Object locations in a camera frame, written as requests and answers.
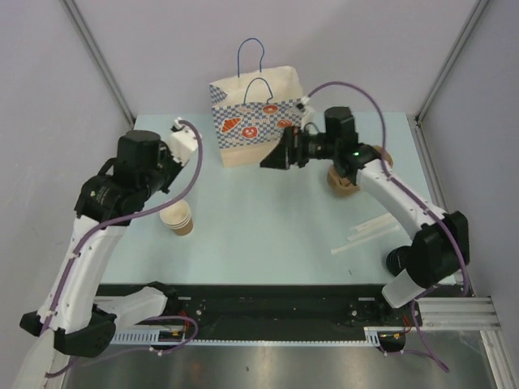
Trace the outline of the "aluminium frame post left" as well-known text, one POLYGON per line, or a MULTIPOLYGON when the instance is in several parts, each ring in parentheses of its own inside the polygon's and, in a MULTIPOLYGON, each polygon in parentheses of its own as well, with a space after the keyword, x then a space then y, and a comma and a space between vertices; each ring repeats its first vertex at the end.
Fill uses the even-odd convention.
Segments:
POLYGON ((131 108, 127 99, 122 93, 122 89, 112 72, 105 55, 101 51, 91 28, 88 26, 87 20, 84 18, 78 4, 74 0, 60 0, 66 16, 71 21, 72 27, 75 29, 80 38, 88 56, 91 58, 93 65, 96 67, 102 81, 105 83, 109 94, 113 98, 118 107, 119 112, 124 117, 129 128, 135 124, 135 115, 131 112, 131 108))

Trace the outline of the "white wrapped straw front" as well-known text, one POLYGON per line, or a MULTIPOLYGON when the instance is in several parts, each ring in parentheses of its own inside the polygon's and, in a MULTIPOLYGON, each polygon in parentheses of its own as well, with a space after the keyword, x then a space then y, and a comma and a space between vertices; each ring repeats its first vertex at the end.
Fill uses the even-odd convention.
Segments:
POLYGON ((360 246, 364 243, 368 243, 370 241, 373 241, 375 239, 378 239, 380 237, 383 237, 385 235, 388 235, 390 233, 393 233, 393 232, 397 232, 397 231, 400 231, 401 230, 401 227, 400 226, 394 226, 394 227, 391 227, 390 229, 385 229, 383 231, 380 231, 378 233, 373 233, 369 236, 366 236, 366 237, 362 237, 362 238, 359 238, 358 240, 355 240, 355 241, 352 241, 344 246, 340 246, 340 247, 337 247, 335 249, 331 249, 331 254, 338 254, 342 251, 346 251, 348 249, 351 249, 351 248, 354 248, 356 246, 360 246))

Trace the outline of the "aluminium frame post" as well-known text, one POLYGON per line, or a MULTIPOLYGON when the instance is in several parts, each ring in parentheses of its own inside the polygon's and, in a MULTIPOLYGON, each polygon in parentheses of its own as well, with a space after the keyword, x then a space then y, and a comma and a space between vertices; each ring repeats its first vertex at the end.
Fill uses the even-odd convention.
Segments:
POLYGON ((124 117, 129 128, 135 124, 135 115, 131 112, 131 108, 127 99, 122 93, 122 89, 112 72, 105 55, 101 51, 91 28, 88 26, 87 20, 84 18, 78 4, 74 0, 60 0, 66 16, 71 21, 72 27, 75 29, 80 38, 88 56, 91 58, 93 65, 96 67, 102 81, 105 83, 109 94, 113 98, 118 107, 119 112, 124 117))
POLYGON ((422 104, 419 106, 417 113, 414 115, 414 121, 421 126, 426 118, 430 108, 433 106, 436 98, 440 94, 442 88, 448 80, 449 75, 461 57, 465 47, 469 44, 470 39, 474 35, 476 29, 481 23, 487 9, 492 4, 491 0, 478 0, 472 7, 469 16, 464 22, 453 46, 448 52, 439 73, 434 79, 433 84, 429 88, 422 104))

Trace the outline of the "stack of brown paper cups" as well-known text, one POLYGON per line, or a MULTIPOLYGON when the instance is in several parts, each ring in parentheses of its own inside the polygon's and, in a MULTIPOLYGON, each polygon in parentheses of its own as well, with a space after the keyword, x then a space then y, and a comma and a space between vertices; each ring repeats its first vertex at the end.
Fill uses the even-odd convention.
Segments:
POLYGON ((159 211, 159 217, 164 225, 178 236, 186 236, 193 229, 191 208, 186 200, 178 202, 159 211))

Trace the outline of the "aluminium frame rail right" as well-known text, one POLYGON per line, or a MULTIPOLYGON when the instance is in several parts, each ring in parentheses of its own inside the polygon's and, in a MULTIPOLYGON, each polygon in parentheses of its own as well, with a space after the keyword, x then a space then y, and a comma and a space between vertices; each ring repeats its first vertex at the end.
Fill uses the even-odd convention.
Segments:
MULTIPOLYGON (((441 189, 422 123, 408 116, 427 187, 433 202, 441 207, 447 203, 441 189)), ((493 301, 489 297, 425 297, 420 302, 425 331, 477 331, 498 388, 517 388, 518 373, 513 366, 493 301)))

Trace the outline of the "aluminium frame post right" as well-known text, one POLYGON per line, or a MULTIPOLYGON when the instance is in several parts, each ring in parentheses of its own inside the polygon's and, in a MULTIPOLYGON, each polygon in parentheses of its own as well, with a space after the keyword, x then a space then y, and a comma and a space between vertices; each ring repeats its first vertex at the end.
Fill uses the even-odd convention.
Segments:
POLYGON ((478 0, 472 7, 469 16, 464 22, 453 46, 448 52, 439 73, 434 79, 433 84, 429 88, 422 104, 419 106, 417 113, 414 115, 414 121, 421 126, 426 118, 430 108, 433 106, 436 98, 440 94, 442 88, 448 80, 449 75, 461 57, 465 47, 469 44, 470 39, 474 35, 476 29, 481 23, 487 9, 492 4, 491 0, 478 0))

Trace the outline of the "stack of black cup lids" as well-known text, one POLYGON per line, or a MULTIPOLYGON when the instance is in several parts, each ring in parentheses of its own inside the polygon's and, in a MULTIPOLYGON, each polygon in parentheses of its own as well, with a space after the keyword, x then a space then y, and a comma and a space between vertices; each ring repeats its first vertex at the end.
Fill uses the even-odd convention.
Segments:
POLYGON ((385 264, 393 276, 398 276, 406 269, 406 260, 409 256, 410 246, 401 246, 392 250, 386 257, 385 264))

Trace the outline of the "white wrapped straw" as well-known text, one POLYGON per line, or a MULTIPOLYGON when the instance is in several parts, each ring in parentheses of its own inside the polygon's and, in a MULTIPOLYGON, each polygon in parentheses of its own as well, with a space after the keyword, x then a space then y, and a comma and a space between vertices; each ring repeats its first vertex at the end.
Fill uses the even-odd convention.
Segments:
POLYGON ((375 233, 381 229, 385 229, 387 227, 390 227, 392 226, 393 224, 395 224, 395 221, 385 221, 383 223, 378 223, 378 224, 374 224, 374 225, 370 225, 370 226, 367 226, 365 229, 362 229, 362 230, 359 230, 357 231, 355 234, 347 237, 347 241, 348 242, 354 242, 354 241, 357 241, 363 237, 366 237, 372 233, 375 233))
POLYGON ((385 235, 388 235, 390 233, 393 233, 393 232, 397 232, 397 231, 400 231, 401 230, 401 227, 400 226, 394 226, 394 227, 391 227, 390 229, 385 229, 383 231, 380 231, 378 233, 373 233, 369 236, 366 236, 366 237, 362 237, 362 238, 359 238, 358 240, 355 240, 355 241, 352 241, 344 246, 340 246, 340 247, 337 247, 335 249, 331 249, 331 254, 338 254, 342 251, 346 251, 348 249, 351 249, 351 248, 354 248, 356 246, 360 246, 364 243, 368 243, 370 241, 373 241, 375 239, 378 239, 380 237, 383 237, 385 235))
POLYGON ((390 213, 383 214, 382 216, 377 216, 376 218, 373 218, 371 220, 365 221, 361 224, 355 225, 351 228, 351 230, 356 230, 358 232, 363 231, 364 229, 368 229, 371 226, 383 224, 387 220, 391 221, 393 219, 393 216, 390 213))
POLYGON ((375 231, 377 229, 381 229, 385 227, 386 225, 391 224, 394 221, 394 218, 389 215, 382 215, 378 216, 375 219, 366 221, 362 224, 359 224, 352 228, 353 231, 355 231, 356 235, 362 235, 365 233, 369 233, 371 231, 375 231))

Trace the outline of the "white wrapped straw back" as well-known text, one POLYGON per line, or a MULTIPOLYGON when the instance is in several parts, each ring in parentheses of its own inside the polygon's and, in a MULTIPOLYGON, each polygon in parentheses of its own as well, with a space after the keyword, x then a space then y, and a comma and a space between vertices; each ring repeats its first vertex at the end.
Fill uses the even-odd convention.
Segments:
POLYGON ((382 216, 377 216, 376 218, 373 218, 371 220, 365 221, 361 224, 355 225, 351 228, 351 230, 356 230, 358 232, 363 231, 364 229, 368 229, 371 226, 383 224, 387 220, 391 221, 393 219, 393 216, 390 213, 383 214, 382 216))

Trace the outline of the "blue checkered paper bag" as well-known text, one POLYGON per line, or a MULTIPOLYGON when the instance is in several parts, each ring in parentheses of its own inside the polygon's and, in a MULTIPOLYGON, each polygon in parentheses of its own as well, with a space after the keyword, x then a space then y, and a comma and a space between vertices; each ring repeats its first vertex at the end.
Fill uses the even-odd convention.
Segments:
POLYGON ((258 164, 270 153, 284 129, 301 123, 294 104, 303 97, 292 66, 265 67, 263 43, 251 37, 237 51, 234 75, 209 84, 212 120, 221 163, 225 168, 258 164), (261 48, 255 71, 241 67, 243 46, 254 41, 261 48))

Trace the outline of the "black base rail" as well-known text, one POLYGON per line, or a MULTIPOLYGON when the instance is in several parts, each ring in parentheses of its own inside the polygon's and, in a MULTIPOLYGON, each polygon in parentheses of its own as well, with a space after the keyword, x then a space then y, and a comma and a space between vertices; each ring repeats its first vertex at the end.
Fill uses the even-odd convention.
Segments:
POLYGON ((197 340, 296 344, 361 340, 367 327, 405 331, 421 323, 417 306, 392 308, 379 284, 176 284, 172 313, 198 325, 197 340))

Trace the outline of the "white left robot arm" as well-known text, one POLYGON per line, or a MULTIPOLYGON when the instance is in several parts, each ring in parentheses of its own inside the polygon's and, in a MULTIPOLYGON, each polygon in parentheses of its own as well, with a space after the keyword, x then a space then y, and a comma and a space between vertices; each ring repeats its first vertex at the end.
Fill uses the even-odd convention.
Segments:
POLYGON ((48 349, 71 357, 97 357, 113 337, 134 324, 156 318, 172 323, 179 314, 177 291, 158 281, 146 284, 113 306, 94 302, 114 249, 132 220, 158 212, 144 204, 158 191, 168 193, 201 137, 181 124, 168 140, 149 130, 130 130, 119 138, 116 156, 81 187, 75 205, 70 245, 60 273, 35 311, 20 327, 49 336, 48 349))

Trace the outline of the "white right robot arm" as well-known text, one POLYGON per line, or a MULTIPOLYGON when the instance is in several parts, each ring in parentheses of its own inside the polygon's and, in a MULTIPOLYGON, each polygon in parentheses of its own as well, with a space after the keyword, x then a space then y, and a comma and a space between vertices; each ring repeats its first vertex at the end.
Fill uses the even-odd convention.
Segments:
POLYGON ((324 113, 325 131, 312 134, 302 126, 285 128, 279 143, 261 161, 268 169, 304 167, 310 160, 330 160, 339 177, 365 190, 407 232, 412 243, 404 249, 404 265, 382 289, 384 299, 374 304, 375 318, 393 325, 403 306, 448 276, 467 272, 470 261, 468 220, 426 202, 401 182, 382 152, 361 143, 354 115, 347 107, 324 113))

